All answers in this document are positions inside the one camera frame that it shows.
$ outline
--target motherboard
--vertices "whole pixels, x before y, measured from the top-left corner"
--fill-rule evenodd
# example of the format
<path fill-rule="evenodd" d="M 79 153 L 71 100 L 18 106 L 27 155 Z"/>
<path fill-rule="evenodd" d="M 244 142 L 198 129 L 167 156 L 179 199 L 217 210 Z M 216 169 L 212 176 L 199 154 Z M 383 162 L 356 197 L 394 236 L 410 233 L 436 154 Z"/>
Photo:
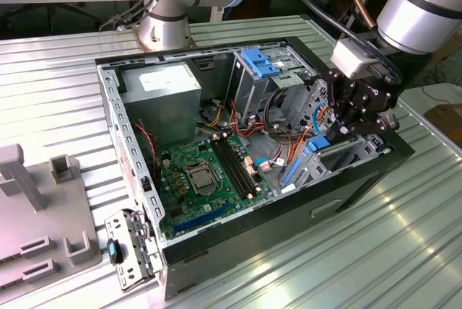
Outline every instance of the motherboard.
<path fill-rule="evenodd" d="M 170 148 L 161 155 L 158 189 L 167 239 L 178 237 L 273 197 L 236 135 Z"/>

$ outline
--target metal table surface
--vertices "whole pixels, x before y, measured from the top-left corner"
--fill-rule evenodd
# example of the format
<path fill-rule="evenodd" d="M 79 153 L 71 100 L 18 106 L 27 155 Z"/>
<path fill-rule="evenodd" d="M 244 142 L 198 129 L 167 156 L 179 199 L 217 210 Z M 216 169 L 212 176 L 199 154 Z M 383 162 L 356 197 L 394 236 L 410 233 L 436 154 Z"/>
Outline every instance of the metal table surface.
<path fill-rule="evenodd" d="M 296 35 L 324 61 L 332 51 L 328 37 L 300 17 L 191 29 L 199 45 Z M 153 282 L 122 294 L 103 222 L 128 204 L 128 196 L 93 60 L 139 52 L 130 32 L 0 43 L 0 144 L 20 143 L 26 165 L 63 153 L 80 161 L 103 252 L 100 264 L 5 308 L 461 306 L 461 154 L 404 101 L 396 111 L 399 134 L 416 154 L 356 206 L 168 303 Z"/>

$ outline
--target blue button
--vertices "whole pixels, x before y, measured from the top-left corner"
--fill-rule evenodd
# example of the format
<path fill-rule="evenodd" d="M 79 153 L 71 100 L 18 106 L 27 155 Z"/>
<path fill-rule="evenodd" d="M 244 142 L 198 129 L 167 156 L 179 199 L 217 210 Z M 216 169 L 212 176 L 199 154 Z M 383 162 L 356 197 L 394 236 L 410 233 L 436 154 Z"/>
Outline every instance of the blue button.
<path fill-rule="evenodd" d="M 114 256 L 116 254 L 116 247 L 114 243 L 109 244 L 109 255 Z"/>

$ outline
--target yellow wire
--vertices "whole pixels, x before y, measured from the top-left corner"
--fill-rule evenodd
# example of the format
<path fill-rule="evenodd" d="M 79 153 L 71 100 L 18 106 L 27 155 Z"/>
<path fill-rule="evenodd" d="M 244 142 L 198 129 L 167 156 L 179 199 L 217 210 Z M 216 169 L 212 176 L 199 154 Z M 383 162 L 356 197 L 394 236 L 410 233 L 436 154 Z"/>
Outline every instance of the yellow wire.
<path fill-rule="evenodd" d="M 222 112 L 222 106 L 219 106 L 217 116 L 215 117 L 215 119 L 211 123 L 207 124 L 208 127 L 213 127 L 213 126 L 218 124 L 219 115 L 220 115 L 221 112 Z"/>

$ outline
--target ram slot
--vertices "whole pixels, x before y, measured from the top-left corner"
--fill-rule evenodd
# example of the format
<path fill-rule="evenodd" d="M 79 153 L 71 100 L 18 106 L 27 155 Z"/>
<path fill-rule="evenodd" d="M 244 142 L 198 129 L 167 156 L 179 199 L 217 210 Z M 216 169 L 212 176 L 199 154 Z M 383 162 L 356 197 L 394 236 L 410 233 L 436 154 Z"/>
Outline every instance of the ram slot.
<path fill-rule="evenodd" d="M 249 194 L 254 194 L 256 189 L 248 174 L 236 159 L 231 146 L 224 140 L 212 142 L 211 146 L 239 197 L 246 199 Z"/>

